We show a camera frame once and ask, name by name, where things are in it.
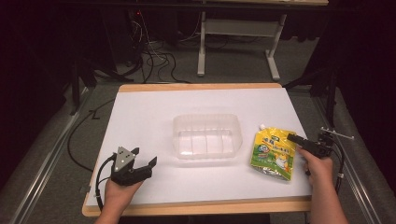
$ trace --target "clear plastic container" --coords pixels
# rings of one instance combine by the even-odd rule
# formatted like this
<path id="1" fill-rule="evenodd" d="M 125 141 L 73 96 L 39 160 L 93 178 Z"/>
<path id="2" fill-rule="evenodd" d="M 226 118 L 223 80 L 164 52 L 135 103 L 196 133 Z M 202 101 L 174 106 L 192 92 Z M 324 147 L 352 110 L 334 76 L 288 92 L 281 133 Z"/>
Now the clear plastic container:
<path id="1" fill-rule="evenodd" d="M 188 114 L 174 118 L 174 147 L 183 160 L 232 158 L 242 145 L 238 117 Z"/>

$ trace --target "desk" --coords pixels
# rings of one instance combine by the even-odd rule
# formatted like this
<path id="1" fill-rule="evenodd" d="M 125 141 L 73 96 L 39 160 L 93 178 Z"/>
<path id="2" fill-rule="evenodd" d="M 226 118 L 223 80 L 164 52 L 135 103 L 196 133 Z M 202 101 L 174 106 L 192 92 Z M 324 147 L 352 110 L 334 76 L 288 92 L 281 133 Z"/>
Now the desk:
<path id="1" fill-rule="evenodd" d="M 258 1 L 259 4 L 252 4 L 252 2 Z M 61 8 L 110 8 L 110 7 L 121 7 L 121 8 L 140 8 L 140 9 L 153 9 L 158 10 L 183 10 L 183 11 L 228 11 L 237 13 L 241 10 L 248 12 L 260 12 L 260 13 L 279 13 L 279 14 L 287 14 L 287 13 L 301 13 L 301 14 L 310 14 L 310 13 L 324 13 L 324 14 L 334 14 L 337 10 L 332 8 L 327 8 L 328 0 L 247 0 L 247 1 L 236 1 L 236 0 L 219 0 L 216 1 L 216 4 L 208 1 L 207 4 L 196 3 L 197 1 L 191 1 L 189 3 L 147 3 L 147 2 L 125 2 L 125 1 L 69 1 L 69 0 L 61 0 L 57 2 L 57 5 Z M 71 58 L 75 59 L 76 62 L 85 63 L 84 60 L 81 60 L 80 53 L 75 49 L 75 44 L 73 43 L 73 38 L 69 36 L 68 29 L 65 29 L 66 43 L 69 46 L 69 54 Z M 75 69 L 76 71 L 73 73 L 73 78 L 78 80 L 78 72 L 79 68 Z M 90 83 L 93 77 L 81 77 L 84 80 L 84 83 Z M 76 96 L 75 105 L 79 106 L 78 99 L 78 84 L 74 82 L 72 85 L 73 94 Z"/>
<path id="2" fill-rule="evenodd" d="M 173 154 L 172 119 L 187 113 L 235 114 L 243 135 L 243 144 L 235 158 L 195 162 L 177 159 Z M 99 216 L 94 180 L 99 166 L 118 147 L 129 150 L 140 147 L 135 167 L 146 165 L 158 156 L 153 177 L 136 193 L 125 216 L 308 211 L 311 188 L 300 156 L 296 156 L 290 182 L 263 175 L 250 167 L 254 134 L 262 123 L 305 136 L 286 90 L 275 83 L 121 86 L 83 214 Z M 109 173 L 108 165 L 102 177 Z"/>
<path id="3" fill-rule="evenodd" d="M 208 0 L 206 2 L 234 2 L 247 4 L 282 4 L 282 5 L 307 5 L 307 6 L 327 6 L 327 0 Z M 274 54 L 280 35 L 282 34 L 287 15 L 279 16 L 278 21 L 239 21 L 239 20 L 217 20 L 207 19 L 203 11 L 201 13 L 201 45 L 198 55 L 198 76 L 205 75 L 205 36 L 213 35 L 249 35 L 272 37 L 272 46 L 264 51 L 274 81 L 279 81 L 280 76 L 276 68 Z"/>

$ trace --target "yellow snack bag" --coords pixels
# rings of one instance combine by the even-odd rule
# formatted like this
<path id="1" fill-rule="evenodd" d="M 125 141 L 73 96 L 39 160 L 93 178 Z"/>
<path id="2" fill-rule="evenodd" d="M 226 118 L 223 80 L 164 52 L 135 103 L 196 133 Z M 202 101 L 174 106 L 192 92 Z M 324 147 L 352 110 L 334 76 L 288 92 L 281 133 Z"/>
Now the yellow snack bag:
<path id="1" fill-rule="evenodd" d="M 291 180 L 296 144 L 288 140 L 292 131 L 265 128 L 256 133 L 250 165 L 272 177 Z"/>

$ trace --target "white table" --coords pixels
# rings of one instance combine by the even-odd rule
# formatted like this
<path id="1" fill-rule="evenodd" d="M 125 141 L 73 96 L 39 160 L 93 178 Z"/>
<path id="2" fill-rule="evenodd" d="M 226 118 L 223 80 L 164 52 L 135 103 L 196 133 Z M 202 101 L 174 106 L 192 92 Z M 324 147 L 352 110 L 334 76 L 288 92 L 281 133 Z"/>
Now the white table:
<path id="1" fill-rule="evenodd" d="M 172 145 L 172 122 L 174 117 L 189 113 L 235 114 L 243 135 L 236 156 L 219 161 L 179 160 Z M 118 147 L 140 147 L 135 168 L 158 157 L 152 178 L 136 193 L 125 216 L 308 211 L 311 188 L 299 155 L 290 182 L 250 167 L 254 135 L 262 123 L 305 136 L 286 90 L 275 83 L 121 86 L 83 214 L 99 216 L 94 181 L 99 166 Z M 103 170 L 102 178 L 109 176 L 110 165 Z M 104 186 L 100 186 L 102 195 Z"/>

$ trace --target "left hand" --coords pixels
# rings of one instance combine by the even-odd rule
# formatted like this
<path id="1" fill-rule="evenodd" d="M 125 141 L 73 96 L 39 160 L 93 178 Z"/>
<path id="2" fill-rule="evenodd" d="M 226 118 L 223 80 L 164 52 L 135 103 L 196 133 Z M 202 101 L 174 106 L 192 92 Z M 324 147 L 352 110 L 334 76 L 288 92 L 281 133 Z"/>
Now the left hand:
<path id="1" fill-rule="evenodd" d="M 132 186 L 120 186 L 108 179 L 105 189 L 105 205 L 95 223 L 118 223 L 123 211 L 131 203 L 134 194 L 142 184 L 143 181 Z"/>

